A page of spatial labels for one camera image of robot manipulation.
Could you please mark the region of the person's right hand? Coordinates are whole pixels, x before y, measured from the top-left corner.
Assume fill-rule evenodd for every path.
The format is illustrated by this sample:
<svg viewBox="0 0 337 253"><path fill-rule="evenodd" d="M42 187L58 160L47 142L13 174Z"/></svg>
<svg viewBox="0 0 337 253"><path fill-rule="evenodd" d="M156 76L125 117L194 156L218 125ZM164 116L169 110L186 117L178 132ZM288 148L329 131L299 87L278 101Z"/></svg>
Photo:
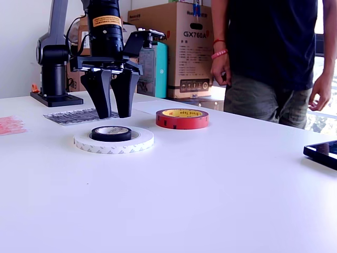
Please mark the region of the person's right hand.
<svg viewBox="0 0 337 253"><path fill-rule="evenodd" d="M211 73L218 85L231 85L230 59L228 54L213 59Z"/></svg>

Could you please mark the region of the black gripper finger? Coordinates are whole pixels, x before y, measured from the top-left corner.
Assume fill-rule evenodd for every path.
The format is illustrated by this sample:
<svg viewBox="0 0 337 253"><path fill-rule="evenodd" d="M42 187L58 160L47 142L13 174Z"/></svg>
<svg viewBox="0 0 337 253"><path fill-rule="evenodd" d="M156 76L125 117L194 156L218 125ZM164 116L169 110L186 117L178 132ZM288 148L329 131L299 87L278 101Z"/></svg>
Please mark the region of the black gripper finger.
<svg viewBox="0 0 337 253"><path fill-rule="evenodd" d="M111 116L110 70L88 71L81 76L81 83L91 97L98 117L106 119Z"/></svg>
<svg viewBox="0 0 337 253"><path fill-rule="evenodd" d="M124 70L110 82L120 118L128 118L131 116L134 92L139 77L140 75L137 72Z"/></svg>

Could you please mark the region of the person's left hand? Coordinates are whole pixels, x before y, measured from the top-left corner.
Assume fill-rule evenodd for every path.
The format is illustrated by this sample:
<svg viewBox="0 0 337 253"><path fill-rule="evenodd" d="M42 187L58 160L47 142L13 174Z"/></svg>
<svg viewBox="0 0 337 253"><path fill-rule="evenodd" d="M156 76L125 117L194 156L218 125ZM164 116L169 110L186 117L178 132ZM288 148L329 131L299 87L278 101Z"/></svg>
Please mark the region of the person's left hand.
<svg viewBox="0 0 337 253"><path fill-rule="evenodd" d="M321 74L315 81L309 99L309 109L311 111L322 111L331 98L332 77L328 74Z"/></svg>

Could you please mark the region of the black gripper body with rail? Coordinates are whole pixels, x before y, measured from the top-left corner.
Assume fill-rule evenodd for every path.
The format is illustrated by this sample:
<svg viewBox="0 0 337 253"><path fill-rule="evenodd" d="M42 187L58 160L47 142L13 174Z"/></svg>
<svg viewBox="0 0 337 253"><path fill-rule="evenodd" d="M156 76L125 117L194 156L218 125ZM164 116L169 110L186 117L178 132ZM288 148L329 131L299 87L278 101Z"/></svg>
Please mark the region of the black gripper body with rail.
<svg viewBox="0 0 337 253"><path fill-rule="evenodd" d="M70 58L71 72L84 72L85 75L100 74L108 71L110 74L119 75L130 70L138 75L143 75L141 65L130 60L133 55L121 54L118 56L72 56Z"/></svg>

